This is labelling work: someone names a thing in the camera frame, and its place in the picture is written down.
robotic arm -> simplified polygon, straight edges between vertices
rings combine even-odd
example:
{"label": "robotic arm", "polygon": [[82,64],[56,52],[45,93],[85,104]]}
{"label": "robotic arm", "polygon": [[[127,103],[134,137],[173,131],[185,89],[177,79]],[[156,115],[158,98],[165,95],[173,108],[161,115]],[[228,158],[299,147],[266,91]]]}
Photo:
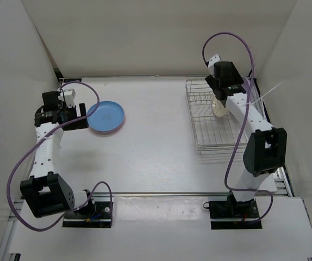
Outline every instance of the robotic arm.
{"label": "robotic arm", "polygon": [[[42,94],[44,105],[35,113],[38,141],[56,126],[78,118],[74,105],[75,91],[68,89],[62,92],[63,95],[60,91]],[[79,109],[81,116],[85,116],[84,103],[79,104]],[[73,192],[59,175],[59,150],[63,132],[82,128],[88,128],[87,119],[58,129],[37,148],[29,179],[20,185],[21,193],[36,218],[76,209],[87,200],[88,190]],[[91,200],[75,213],[89,216],[95,211],[94,201]]]}
{"label": "robotic arm", "polygon": [[216,99],[240,124],[244,121],[246,106],[249,106],[245,127],[249,141],[243,157],[245,169],[234,188],[251,191],[233,190],[227,199],[233,216],[240,215],[247,213],[247,208],[254,202],[255,192],[262,182],[284,165],[286,131],[283,128],[274,128],[254,106],[246,104],[246,90],[241,86],[244,81],[232,62],[221,61],[216,54],[209,60],[208,70],[210,76],[206,81]]}

dish rack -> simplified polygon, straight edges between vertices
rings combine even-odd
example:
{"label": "dish rack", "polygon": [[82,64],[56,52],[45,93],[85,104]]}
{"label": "dish rack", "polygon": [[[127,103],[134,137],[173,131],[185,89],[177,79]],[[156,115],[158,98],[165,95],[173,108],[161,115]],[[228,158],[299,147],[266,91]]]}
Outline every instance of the dish rack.
{"label": "dish rack", "polygon": [[[194,132],[197,151],[202,153],[230,153],[237,142],[241,125],[231,114],[217,117],[213,113],[212,103],[215,98],[212,89],[201,79],[188,79],[186,81],[186,95],[191,115],[191,124]],[[251,102],[259,97],[256,87],[253,85]],[[254,105],[264,115],[262,102]],[[248,137],[244,133],[238,149],[244,149]]]}

purple cable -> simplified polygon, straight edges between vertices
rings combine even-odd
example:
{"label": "purple cable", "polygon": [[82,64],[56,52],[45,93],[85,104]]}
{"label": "purple cable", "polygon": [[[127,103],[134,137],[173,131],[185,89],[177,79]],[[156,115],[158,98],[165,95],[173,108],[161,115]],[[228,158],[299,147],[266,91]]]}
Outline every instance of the purple cable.
{"label": "purple cable", "polygon": [[[207,46],[208,42],[213,39],[214,37],[218,36],[218,35],[222,35],[222,34],[227,34],[227,35],[231,35],[233,37],[236,37],[238,40],[240,40],[245,48],[247,49],[248,51],[248,54],[249,54],[249,58],[250,58],[250,63],[251,63],[251,68],[252,68],[252,73],[251,73],[251,78],[254,79],[254,59],[253,59],[253,55],[252,55],[252,52],[248,46],[248,44],[246,43],[246,41],[243,40],[242,37],[234,34],[234,33],[230,33],[230,32],[220,32],[220,33],[217,33],[217,34],[214,34],[212,35],[210,38],[208,38],[208,40],[204,43],[203,45],[203,48],[202,48],[202,58],[203,58],[203,61],[206,65],[208,65],[208,62],[205,60],[205,57],[204,57],[204,50],[205,50],[205,47]],[[236,156],[236,152],[238,150],[238,146],[239,146],[239,142],[242,138],[242,135],[243,135],[243,132],[244,132],[244,129],[245,129],[245,125],[247,123],[247,119],[248,119],[248,115],[249,115],[249,101],[250,101],[250,95],[251,95],[251,91],[252,91],[252,86],[253,86],[253,81],[251,80],[250,83],[249,83],[249,87],[248,87],[248,90],[247,90],[247,106],[246,106],[246,110],[245,110],[245,115],[244,115],[244,120],[243,120],[243,123],[242,123],[242,128],[241,130],[239,131],[239,135],[238,135],[238,138],[237,138],[237,142],[236,144],[234,145],[234,149],[233,149],[233,152],[232,152],[232,155],[231,155],[231,158],[230,158],[230,161],[228,163],[228,166],[227,166],[227,169],[226,169],[226,173],[225,173],[225,179],[224,179],[224,183],[225,183],[225,187],[228,189],[228,190],[231,190],[231,191],[256,191],[255,189],[237,189],[237,188],[231,188],[229,185],[228,185],[228,174],[230,173],[230,169],[231,169],[231,166],[233,164],[233,160],[234,160],[234,157]],[[270,202],[270,205],[267,209],[267,211],[265,212],[264,215],[262,215],[260,218],[256,219],[256,220],[253,220],[253,221],[249,221],[249,222],[257,222],[257,221],[260,221],[261,219],[263,219],[267,214],[268,212],[271,210],[272,208],[272,205],[273,205],[273,194],[268,191],[268,190],[259,190],[259,191],[264,191],[264,192],[267,192],[270,194],[271,196],[271,202]]]}
{"label": "purple cable", "polygon": [[83,119],[86,119],[88,118],[89,116],[91,116],[98,108],[99,106],[99,95],[98,93],[91,87],[89,86],[88,84],[86,83],[82,83],[82,82],[69,82],[69,83],[65,83],[63,84],[60,88],[62,89],[63,87],[69,85],[69,84],[72,84],[72,83],[77,83],[77,84],[81,84],[81,85],[84,85],[86,87],[88,87],[89,89],[91,89],[91,91],[93,91],[97,97],[97,104],[95,106],[95,108],[93,109],[93,111],[91,111],[90,113],[88,113],[87,115],[85,116],[82,116],[82,117],[79,117],[77,119],[74,119],[74,120],[71,120],[71,121],[67,121],[63,124],[60,124],[59,126],[53,128],[51,131],[49,131],[41,140],[39,140],[38,143],[36,143],[15,165],[15,167],[13,168],[13,170],[11,171],[11,174],[9,176],[9,179],[8,179],[8,183],[7,183],[7,187],[6,187],[6,196],[7,196],[7,199],[8,199],[8,204],[10,206],[10,209],[11,211],[14,213],[14,215],[17,217],[17,219],[23,224],[25,225],[27,228],[31,229],[31,230],[34,230],[34,231],[37,231],[37,232],[43,232],[43,231],[47,231],[49,229],[51,229],[52,227],[54,227],[62,218],[65,214],[69,213],[69,212],[72,212],[72,211],[75,211],[75,210],[78,210],[80,208],[82,208],[83,206],[85,206],[87,204],[87,202],[92,198],[92,195],[93,195],[93,192],[95,191],[95,189],[98,187],[98,185],[100,184],[105,184],[107,187],[108,187],[108,190],[109,190],[109,194],[110,194],[110,213],[111,213],[111,222],[110,222],[110,227],[111,225],[113,224],[113,194],[111,192],[111,189],[110,189],[110,186],[104,182],[104,181],[100,181],[98,182],[94,188],[92,189],[92,192],[90,193],[90,195],[88,196],[87,200],[81,205],[79,206],[78,208],[76,209],[73,209],[73,210],[69,210],[67,212],[64,212],[52,225],[48,226],[48,227],[45,227],[45,228],[36,228],[36,227],[33,227],[32,225],[30,225],[29,223],[27,223],[21,216],[20,214],[17,212],[17,210],[15,209],[15,206],[13,205],[13,201],[11,199],[11,193],[10,193],[10,189],[11,189],[11,181],[14,177],[14,174],[16,173],[16,170],[18,169],[18,167],[22,164],[22,162],[32,153],[34,152],[45,140],[47,137],[49,137],[52,133],[54,133],[55,131],[57,131],[58,129],[60,128],[63,128],[69,124],[72,124],[74,122],[77,122],[77,121],[80,121],[80,120],[83,120]]}

